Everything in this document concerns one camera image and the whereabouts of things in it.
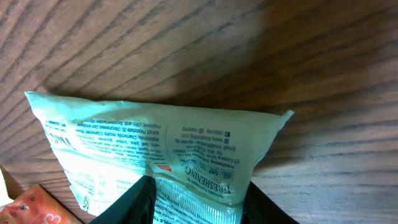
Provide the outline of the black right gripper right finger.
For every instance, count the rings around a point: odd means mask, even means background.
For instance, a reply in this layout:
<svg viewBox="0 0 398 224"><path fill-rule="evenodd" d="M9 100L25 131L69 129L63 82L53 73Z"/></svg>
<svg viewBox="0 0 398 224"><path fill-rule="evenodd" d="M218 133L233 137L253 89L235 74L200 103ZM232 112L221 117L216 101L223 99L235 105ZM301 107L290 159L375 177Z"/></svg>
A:
<svg viewBox="0 0 398 224"><path fill-rule="evenodd" d="M244 199L241 224L299 224L250 182Z"/></svg>

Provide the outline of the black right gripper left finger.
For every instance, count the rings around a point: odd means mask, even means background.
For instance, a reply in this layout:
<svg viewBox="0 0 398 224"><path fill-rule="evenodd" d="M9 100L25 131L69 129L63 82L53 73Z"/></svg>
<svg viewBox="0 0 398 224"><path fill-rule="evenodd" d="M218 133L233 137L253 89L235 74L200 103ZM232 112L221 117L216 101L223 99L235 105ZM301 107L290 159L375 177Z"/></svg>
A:
<svg viewBox="0 0 398 224"><path fill-rule="evenodd" d="M153 224L156 195L155 179L143 176L90 224Z"/></svg>

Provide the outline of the teal orange snack pack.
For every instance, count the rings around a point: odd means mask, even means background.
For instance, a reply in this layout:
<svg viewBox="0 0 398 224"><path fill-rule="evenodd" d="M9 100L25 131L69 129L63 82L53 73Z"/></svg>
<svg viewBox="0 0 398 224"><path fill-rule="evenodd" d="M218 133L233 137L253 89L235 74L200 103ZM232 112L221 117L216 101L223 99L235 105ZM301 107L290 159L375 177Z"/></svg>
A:
<svg viewBox="0 0 398 224"><path fill-rule="evenodd" d="M293 114L25 95L80 208L102 217L147 192L153 223L239 223L254 168Z"/></svg>

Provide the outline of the small orange snack packet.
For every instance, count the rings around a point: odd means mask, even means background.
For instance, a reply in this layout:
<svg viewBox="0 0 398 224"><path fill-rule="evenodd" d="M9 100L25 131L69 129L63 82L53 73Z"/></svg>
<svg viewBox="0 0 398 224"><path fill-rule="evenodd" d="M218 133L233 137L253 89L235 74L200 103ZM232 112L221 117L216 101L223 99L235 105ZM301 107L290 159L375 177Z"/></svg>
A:
<svg viewBox="0 0 398 224"><path fill-rule="evenodd" d="M1 224L82 224L39 184L1 209Z"/></svg>

